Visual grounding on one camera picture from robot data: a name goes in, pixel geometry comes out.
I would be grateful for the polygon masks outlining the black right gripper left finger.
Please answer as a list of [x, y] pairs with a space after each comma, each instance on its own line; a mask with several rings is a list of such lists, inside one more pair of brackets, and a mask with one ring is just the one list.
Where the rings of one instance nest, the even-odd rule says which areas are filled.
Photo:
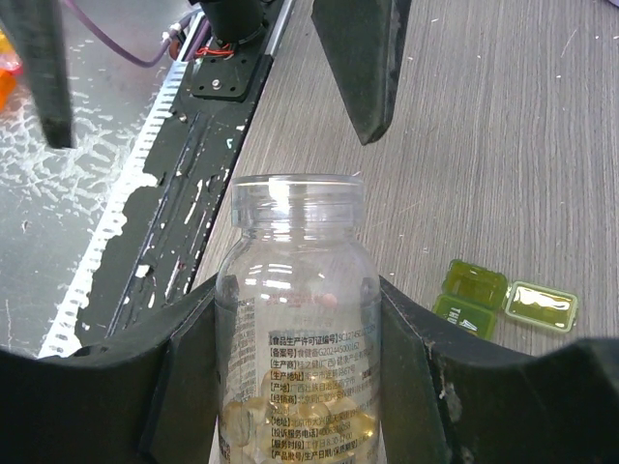
[[4, 463], [206, 463], [215, 281], [67, 358], [1, 353]]

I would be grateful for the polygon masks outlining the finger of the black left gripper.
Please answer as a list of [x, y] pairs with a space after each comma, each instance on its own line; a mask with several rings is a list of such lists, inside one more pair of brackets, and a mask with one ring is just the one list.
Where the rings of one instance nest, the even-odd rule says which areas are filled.
[[394, 117], [410, 0], [315, 0], [311, 20], [360, 143]]
[[47, 144], [73, 146], [73, 111], [60, 3], [4, 0], [1, 25], [24, 68]]

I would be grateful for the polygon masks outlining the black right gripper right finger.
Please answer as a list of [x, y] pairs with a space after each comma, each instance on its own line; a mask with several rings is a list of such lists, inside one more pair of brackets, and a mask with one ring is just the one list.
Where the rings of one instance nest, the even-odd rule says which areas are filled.
[[480, 339], [383, 282], [381, 410], [390, 463], [614, 463], [618, 342], [541, 357]]

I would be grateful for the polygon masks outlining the green pill organizer box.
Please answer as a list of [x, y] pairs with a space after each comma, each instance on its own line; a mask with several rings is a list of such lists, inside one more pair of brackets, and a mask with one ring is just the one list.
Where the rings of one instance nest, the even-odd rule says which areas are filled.
[[572, 330], [576, 295], [522, 280], [460, 259], [451, 261], [432, 312], [478, 338], [490, 340], [500, 313], [507, 319], [558, 334]]

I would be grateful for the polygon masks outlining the clear pill bottle orange cap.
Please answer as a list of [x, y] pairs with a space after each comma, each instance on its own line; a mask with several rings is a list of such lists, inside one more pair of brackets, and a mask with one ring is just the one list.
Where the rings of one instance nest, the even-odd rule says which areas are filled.
[[380, 283], [357, 238], [356, 177], [257, 175], [231, 185], [241, 235], [216, 281], [223, 463], [374, 463]]

